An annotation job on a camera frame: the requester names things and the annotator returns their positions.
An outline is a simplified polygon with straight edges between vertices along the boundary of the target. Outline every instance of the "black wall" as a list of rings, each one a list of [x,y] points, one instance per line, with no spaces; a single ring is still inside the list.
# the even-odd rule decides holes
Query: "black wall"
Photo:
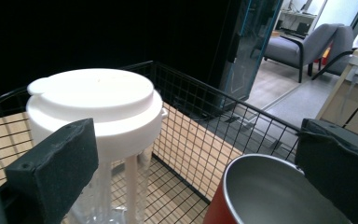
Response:
[[[0,94],[63,71],[146,61],[147,5],[0,1]]]
[[[240,1],[1,1],[0,95],[63,71],[149,60],[208,83],[223,69]]]

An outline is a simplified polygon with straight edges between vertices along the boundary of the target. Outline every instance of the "gray chair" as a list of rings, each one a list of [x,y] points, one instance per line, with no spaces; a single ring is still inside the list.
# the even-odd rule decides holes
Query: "gray chair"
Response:
[[[286,36],[271,38],[264,58],[298,68],[298,82],[301,82],[303,67],[308,65],[308,75],[311,76],[313,62],[322,58],[336,29],[342,25],[339,23],[322,24],[304,40]]]
[[[353,54],[353,40],[353,29],[350,26],[339,26],[333,36],[327,64],[312,80],[325,72],[341,76]]]

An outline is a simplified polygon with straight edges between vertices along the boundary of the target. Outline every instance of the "white cap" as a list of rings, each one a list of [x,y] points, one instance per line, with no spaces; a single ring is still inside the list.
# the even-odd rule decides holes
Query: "white cap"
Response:
[[[122,70],[59,73],[32,82],[28,92],[36,144],[67,123],[93,118],[100,162],[122,160],[150,146],[166,116],[150,80]]]

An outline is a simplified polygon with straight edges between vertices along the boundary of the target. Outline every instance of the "wire mesh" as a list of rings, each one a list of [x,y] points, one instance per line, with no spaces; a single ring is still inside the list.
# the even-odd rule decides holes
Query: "wire mesh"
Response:
[[[148,77],[169,111],[153,144],[145,223],[201,223],[226,166],[240,155],[294,161],[297,127],[162,63],[120,69]],[[28,98],[25,88],[0,97],[0,186],[4,168],[33,146]]]

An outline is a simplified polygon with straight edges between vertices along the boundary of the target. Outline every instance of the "clear plastic container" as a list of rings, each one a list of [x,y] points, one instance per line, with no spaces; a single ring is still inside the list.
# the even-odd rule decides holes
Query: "clear plastic container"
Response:
[[[167,117],[153,84],[115,69],[82,69],[28,86],[34,142],[93,118],[99,167],[75,202],[71,223],[143,223],[151,145]]]

